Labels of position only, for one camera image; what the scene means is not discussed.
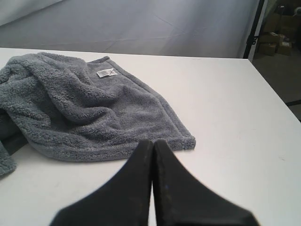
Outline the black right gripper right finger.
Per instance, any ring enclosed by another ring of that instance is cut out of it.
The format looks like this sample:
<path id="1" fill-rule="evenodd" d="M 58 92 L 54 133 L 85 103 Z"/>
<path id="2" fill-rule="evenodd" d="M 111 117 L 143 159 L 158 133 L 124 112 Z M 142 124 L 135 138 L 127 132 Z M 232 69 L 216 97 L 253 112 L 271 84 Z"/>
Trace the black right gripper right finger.
<path id="1" fill-rule="evenodd" d="M 253 214 L 192 176 L 164 140 L 153 147 L 152 181 L 158 226 L 254 226 Z"/>

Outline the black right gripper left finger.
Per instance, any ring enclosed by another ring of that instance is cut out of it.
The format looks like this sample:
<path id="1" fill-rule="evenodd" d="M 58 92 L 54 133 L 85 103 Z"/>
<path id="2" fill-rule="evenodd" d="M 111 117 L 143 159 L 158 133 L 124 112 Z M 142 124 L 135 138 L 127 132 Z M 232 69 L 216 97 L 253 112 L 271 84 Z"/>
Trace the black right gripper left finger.
<path id="1" fill-rule="evenodd" d="M 61 209 L 52 226 L 146 226 L 151 196 L 153 143 L 142 140 L 103 186 Z"/>

